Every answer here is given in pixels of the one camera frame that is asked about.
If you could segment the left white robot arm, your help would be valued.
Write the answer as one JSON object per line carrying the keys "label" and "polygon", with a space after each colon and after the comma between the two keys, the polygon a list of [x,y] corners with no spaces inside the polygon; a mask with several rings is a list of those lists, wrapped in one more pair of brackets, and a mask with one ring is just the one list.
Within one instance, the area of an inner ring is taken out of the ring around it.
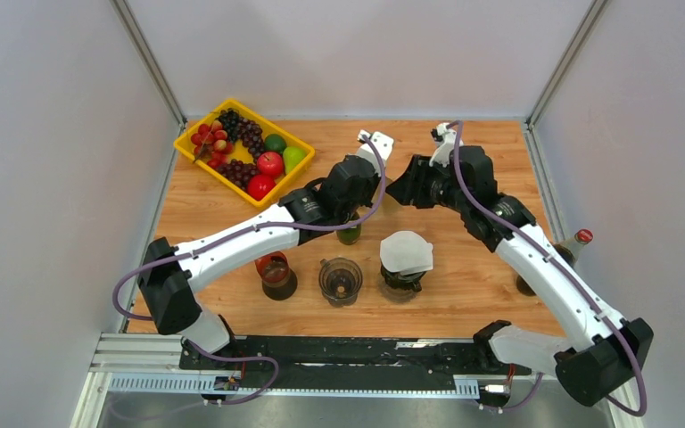
{"label": "left white robot arm", "polygon": [[202,348],[214,368],[230,367],[237,346],[225,321],[196,300],[199,287],[270,253],[347,228],[359,207],[373,205],[383,175],[382,161],[347,155],[327,177],[243,223],[190,243],[149,243],[137,286],[157,333],[179,334]]}

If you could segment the white paper coffee filter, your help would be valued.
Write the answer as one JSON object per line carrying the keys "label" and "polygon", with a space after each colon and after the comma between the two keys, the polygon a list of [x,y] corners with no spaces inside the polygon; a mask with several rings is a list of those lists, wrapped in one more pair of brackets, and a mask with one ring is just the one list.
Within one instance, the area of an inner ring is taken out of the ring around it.
{"label": "white paper coffee filter", "polygon": [[380,260],[395,274],[427,272],[433,269],[433,245],[413,231],[398,231],[380,242]]}

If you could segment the brown paper coffee filter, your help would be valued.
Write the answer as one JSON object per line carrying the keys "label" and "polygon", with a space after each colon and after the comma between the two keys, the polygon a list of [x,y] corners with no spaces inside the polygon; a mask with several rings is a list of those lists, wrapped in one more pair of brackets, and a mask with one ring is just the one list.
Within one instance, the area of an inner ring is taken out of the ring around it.
{"label": "brown paper coffee filter", "polygon": [[386,192],[386,187],[392,182],[393,180],[391,178],[386,177],[384,184],[380,184],[377,187],[375,199],[377,200],[380,195],[383,196],[376,213],[377,216],[391,216],[399,213],[402,210],[402,206]]}

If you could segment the dark olive coffee dripper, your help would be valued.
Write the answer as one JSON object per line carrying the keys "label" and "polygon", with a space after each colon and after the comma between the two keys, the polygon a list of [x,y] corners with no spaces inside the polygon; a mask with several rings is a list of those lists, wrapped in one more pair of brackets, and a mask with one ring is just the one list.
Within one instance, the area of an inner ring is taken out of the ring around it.
{"label": "dark olive coffee dripper", "polygon": [[421,280],[425,274],[425,271],[403,274],[392,272],[381,266],[380,275],[383,278],[381,288],[386,292],[418,293],[422,291]]}

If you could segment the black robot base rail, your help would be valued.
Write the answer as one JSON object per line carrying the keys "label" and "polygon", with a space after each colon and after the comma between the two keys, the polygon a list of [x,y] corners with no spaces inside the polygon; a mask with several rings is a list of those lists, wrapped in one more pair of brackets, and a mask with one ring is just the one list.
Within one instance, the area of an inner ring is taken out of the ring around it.
{"label": "black robot base rail", "polygon": [[179,368],[217,371],[227,389],[327,396],[454,396],[500,406],[524,366],[500,363],[470,339],[238,336],[217,358],[182,340]]}

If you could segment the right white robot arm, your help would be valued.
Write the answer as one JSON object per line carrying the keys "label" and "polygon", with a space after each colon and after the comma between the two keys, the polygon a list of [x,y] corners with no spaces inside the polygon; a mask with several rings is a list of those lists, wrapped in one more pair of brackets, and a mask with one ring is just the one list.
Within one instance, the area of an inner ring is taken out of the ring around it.
{"label": "right white robot arm", "polygon": [[642,368],[654,332],[641,318],[627,320],[578,276],[517,198],[499,191],[491,158],[479,146],[451,150],[446,164],[415,155],[386,187],[403,206],[442,206],[459,213],[467,232],[500,257],[534,290],[562,326],[562,337],[495,321],[477,332],[474,360],[485,372],[505,364],[553,375],[578,403],[591,407],[635,381],[633,416],[647,410]]}

